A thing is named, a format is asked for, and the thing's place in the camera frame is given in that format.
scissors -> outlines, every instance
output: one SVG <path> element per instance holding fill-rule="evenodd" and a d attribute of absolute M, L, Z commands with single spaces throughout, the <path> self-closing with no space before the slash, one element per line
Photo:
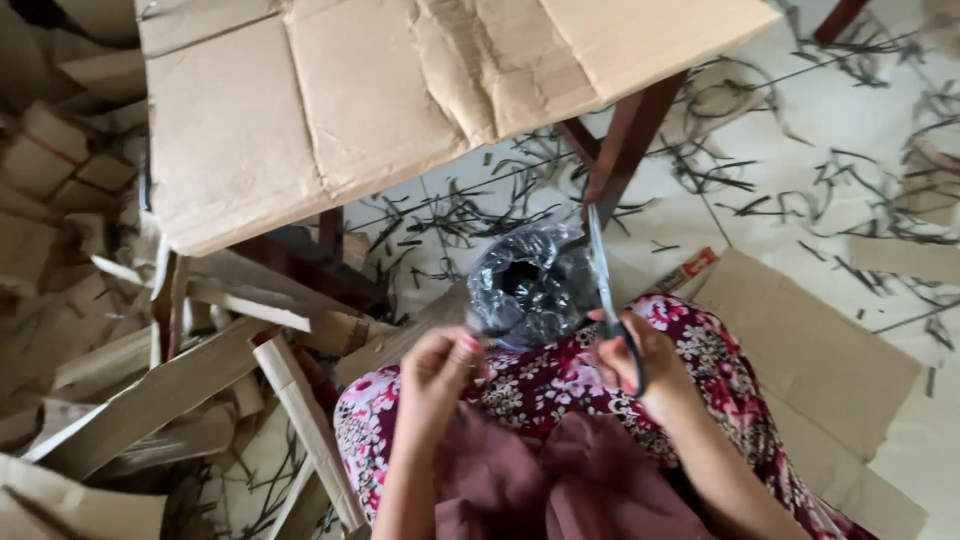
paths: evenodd
<path fill-rule="evenodd" d="M 613 309 L 613 297 L 610 293 L 610 268 L 607 267 L 607 255 L 603 251 L 603 230 L 600 227 L 600 215 L 597 213 L 596 205 L 590 205 L 587 209 L 590 226 L 590 246 L 593 248 L 593 272 L 597 278 L 597 288 L 600 289 L 600 303 L 606 314 L 602 323 L 600 323 L 600 335 L 604 339 L 613 339 L 618 335 L 623 337 L 627 343 L 627 351 L 630 358 L 634 361 L 636 369 L 636 392 L 635 398 L 643 395 L 647 389 L 647 371 L 643 367 L 643 356 L 640 355 L 640 349 L 637 348 L 634 336 L 627 330 L 623 322 L 616 316 L 616 310 Z M 620 374 L 616 375 L 617 386 L 622 388 Z"/>

woman's right hand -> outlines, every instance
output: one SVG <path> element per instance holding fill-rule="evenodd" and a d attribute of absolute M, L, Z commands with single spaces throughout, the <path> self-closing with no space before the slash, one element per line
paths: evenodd
<path fill-rule="evenodd" d="M 647 373 L 647 389 L 640 397 L 644 408 L 655 422 L 662 426 L 669 423 L 671 413 L 695 405 L 704 408 L 693 380 L 686 372 L 684 363 L 677 356 L 673 340 L 667 334 L 650 326 L 643 317 L 628 310 L 618 314 L 643 356 Z M 603 321 L 603 309 L 588 313 L 594 321 Z M 637 373 L 634 362 L 622 337 L 597 339 L 597 369 L 605 384 L 616 386 L 619 376 L 621 390 L 628 394 L 636 391 Z"/>

black scissor handle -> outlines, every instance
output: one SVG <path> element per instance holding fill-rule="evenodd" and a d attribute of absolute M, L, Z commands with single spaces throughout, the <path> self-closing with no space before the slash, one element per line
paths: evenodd
<path fill-rule="evenodd" d="M 647 390 L 647 370 L 643 366 L 643 355 L 640 354 L 640 349 L 636 346 L 634 335 L 627 330 L 626 325 L 624 325 L 622 321 L 613 323 L 610 330 L 613 334 L 610 338 L 619 335 L 623 337 L 623 341 L 627 344 L 627 352 L 630 354 L 630 359 L 634 361 L 634 369 L 636 370 L 636 392 L 634 392 L 634 397 L 639 398 L 643 395 L 643 392 Z M 621 383 L 619 374 L 617 375 L 617 383 Z"/>

plastic bag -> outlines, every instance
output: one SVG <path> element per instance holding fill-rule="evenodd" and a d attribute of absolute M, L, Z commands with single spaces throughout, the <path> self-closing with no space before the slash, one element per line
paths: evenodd
<path fill-rule="evenodd" d="M 477 329 L 512 350 L 576 331 L 600 305 L 579 219 L 540 220 L 497 239 L 470 272 Z"/>

woman's hand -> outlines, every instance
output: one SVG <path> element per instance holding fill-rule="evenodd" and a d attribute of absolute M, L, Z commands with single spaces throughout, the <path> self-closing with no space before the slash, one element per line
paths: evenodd
<path fill-rule="evenodd" d="M 464 386 L 487 373 L 484 349 L 467 329 L 439 328 L 425 334 L 400 361 L 394 452 L 431 456 Z"/>
<path fill-rule="evenodd" d="M 594 321 L 604 320 L 603 309 L 588 313 Z M 684 363 L 677 356 L 673 340 L 650 326 L 643 317 L 632 311 L 618 313 L 627 331 L 633 335 L 637 348 L 643 356 L 643 366 L 647 372 L 647 389 L 640 397 L 644 408 L 654 421 L 662 426 L 669 423 L 670 414 L 678 408 L 687 409 L 691 405 L 704 408 L 703 401 L 693 386 L 693 380 L 686 373 Z M 637 373 L 634 362 L 627 351 L 622 337 L 597 339 L 597 369 L 604 384 L 616 387 L 617 376 L 621 389 L 629 394 L 636 391 Z"/>

